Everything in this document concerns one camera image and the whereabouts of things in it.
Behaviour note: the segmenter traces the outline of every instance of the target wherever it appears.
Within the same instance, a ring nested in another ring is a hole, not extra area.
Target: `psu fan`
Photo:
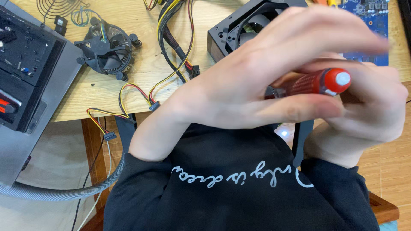
[[[115,75],[117,80],[128,81],[127,72],[134,64],[134,48],[140,47],[141,41],[137,35],[128,36],[121,28],[96,17],[92,17],[90,23],[92,26],[84,40],[74,43],[83,51],[83,57],[77,58],[77,62],[101,74]]]
[[[251,0],[208,31],[207,50],[215,62],[257,34],[288,7],[307,7],[304,0]]]

